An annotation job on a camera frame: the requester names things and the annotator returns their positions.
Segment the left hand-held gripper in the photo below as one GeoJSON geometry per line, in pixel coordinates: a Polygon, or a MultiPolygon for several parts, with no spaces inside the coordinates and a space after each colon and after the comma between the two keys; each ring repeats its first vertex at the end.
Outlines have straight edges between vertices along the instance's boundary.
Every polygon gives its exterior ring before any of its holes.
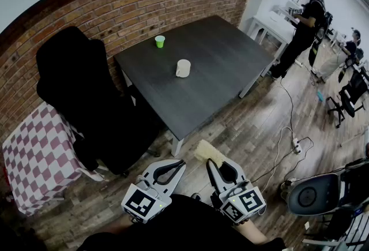
{"type": "Polygon", "coordinates": [[[146,224],[172,203],[170,195],[174,192],[184,171],[186,162],[182,159],[166,159],[150,164],[138,176],[138,182],[131,184],[125,194],[121,207],[136,221],[146,224]],[[174,169],[166,181],[159,177],[174,169]]]}

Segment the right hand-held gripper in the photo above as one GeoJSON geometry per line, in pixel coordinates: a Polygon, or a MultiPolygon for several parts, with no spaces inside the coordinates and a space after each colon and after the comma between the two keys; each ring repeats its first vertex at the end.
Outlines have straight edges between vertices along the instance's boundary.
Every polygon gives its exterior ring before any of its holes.
{"type": "Polygon", "coordinates": [[[265,209],[266,201],[259,188],[245,182],[243,169],[233,160],[225,158],[219,169],[212,159],[208,159],[206,169],[215,189],[210,197],[213,207],[233,224],[248,220],[265,209]]]}

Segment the yellow sponge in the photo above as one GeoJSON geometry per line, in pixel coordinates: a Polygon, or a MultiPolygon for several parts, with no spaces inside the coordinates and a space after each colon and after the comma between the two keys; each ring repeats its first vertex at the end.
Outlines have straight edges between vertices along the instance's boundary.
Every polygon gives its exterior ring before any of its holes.
{"type": "Polygon", "coordinates": [[[211,159],[218,167],[221,167],[225,161],[225,156],[204,139],[199,141],[197,144],[197,147],[194,150],[194,156],[202,163],[205,163],[208,159],[211,159]]]}

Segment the white mug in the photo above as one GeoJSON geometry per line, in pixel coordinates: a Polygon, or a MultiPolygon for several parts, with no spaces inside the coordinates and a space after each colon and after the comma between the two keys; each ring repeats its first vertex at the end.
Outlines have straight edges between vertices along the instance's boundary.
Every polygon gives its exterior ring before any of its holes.
{"type": "Polygon", "coordinates": [[[176,65],[175,75],[179,78],[186,78],[190,74],[191,62],[186,59],[180,59],[176,65]]]}

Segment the person's right forearm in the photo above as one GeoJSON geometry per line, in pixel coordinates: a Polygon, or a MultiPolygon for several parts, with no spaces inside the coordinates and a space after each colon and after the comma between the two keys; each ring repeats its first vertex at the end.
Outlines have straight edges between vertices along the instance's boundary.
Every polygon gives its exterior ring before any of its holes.
{"type": "Polygon", "coordinates": [[[266,235],[264,235],[251,220],[244,220],[234,225],[233,228],[254,245],[260,246],[269,242],[266,235]]]}

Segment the person's left forearm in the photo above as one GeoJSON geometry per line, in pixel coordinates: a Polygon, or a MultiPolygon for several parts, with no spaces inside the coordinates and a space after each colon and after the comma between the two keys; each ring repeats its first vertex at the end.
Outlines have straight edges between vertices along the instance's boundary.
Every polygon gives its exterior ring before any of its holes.
{"type": "Polygon", "coordinates": [[[128,216],[124,216],[122,219],[117,219],[105,226],[104,231],[113,234],[120,234],[126,231],[132,225],[133,222],[130,220],[130,218],[128,216]]]}

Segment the person's black shirt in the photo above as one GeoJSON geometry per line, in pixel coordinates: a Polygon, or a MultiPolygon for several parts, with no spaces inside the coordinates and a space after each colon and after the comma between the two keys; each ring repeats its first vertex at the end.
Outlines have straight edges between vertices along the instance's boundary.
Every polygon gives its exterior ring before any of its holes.
{"type": "Polygon", "coordinates": [[[100,229],[77,251],[286,251],[282,238],[254,245],[233,228],[231,221],[203,203],[199,194],[172,195],[172,203],[143,224],[135,222],[120,234],[100,229]]]}

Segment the grey plastic chair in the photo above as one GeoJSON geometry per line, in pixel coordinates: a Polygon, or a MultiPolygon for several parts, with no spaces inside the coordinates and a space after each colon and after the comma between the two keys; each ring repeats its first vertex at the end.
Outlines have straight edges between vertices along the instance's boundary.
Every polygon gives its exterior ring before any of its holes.
{"type": "Polygon", "coordinates": [[[288,209],[298,216],[322,215],[334,210],[340,199],[337,174],[299,181],[287,196],[288,209]]]}

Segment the dark grey table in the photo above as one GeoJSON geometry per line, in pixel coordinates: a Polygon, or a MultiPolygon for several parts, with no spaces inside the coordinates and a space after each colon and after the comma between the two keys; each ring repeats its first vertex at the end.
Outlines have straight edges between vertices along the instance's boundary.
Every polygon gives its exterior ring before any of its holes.
{"type": "Polygon", "coordinates": [[[232,99],[253,86],[273,57],[219,16],[171,29],[163,48],[150,38],[115,55],[126,77],[173,135],[172,155],[183,140],[232,99]],[[186,78],[175,75],[178,60],[191,62],[186,78]]]}

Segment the black mesh office chair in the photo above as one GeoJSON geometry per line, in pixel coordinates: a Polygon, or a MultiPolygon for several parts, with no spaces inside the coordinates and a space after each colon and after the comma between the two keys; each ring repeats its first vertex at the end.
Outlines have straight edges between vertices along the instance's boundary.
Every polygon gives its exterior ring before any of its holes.
{"type": "Polygon", "coordinates": [[[116,175],[148,153],[162,122],[135,86],[120,92],[104,43],[75,26],[49,38],[36,53],[37,94],[76,129],[74,151],[90,171],[99,163],[116,175]]]}

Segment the red white checkered tablecloth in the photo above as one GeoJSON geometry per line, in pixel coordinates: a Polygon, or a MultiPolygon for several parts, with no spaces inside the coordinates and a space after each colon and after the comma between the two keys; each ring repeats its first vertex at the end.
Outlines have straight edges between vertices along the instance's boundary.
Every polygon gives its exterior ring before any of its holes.
{"type": "Polygon", "coordinates": [[[3,142],[7,179],[21,213],[33,215],[83,174],[104,180],[78,160],[75,140],[68,121],[43,102],[3,142]]]}

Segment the black swivel office chair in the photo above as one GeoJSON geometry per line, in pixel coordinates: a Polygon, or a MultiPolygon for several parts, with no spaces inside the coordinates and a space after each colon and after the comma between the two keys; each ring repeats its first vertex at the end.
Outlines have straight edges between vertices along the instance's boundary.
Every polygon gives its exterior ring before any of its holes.
{"type": "Polygon", "coordinates": [[[345,120],[344,111],[353,118],[358,110],[366,109],[364,106],[364,95],[368,94],[368,91],[366,72],[354,70],[347,85],[343,86],[338,93],[340,103],[337,103],[331,96],[327,98],[334,105],[334,108],[329,109],[327,113],[337,112],[338,114],[337,129],[341,126],[342,121],[345,120]]]}

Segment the white table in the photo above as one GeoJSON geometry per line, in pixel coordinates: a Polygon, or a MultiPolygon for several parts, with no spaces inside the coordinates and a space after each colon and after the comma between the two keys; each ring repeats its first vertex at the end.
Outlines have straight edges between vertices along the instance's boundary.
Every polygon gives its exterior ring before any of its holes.
{"type": "Polygon", "coordinates": [[[262,30],[260,44],[267,33],[274,36],[281,43],[281,46],[274,55],[275,59],[279,59],[285,48],[292,41],[295,27],[277,13],[267,12],[252,17],[247,35],[255,40],[260,29],[262,30]]]}

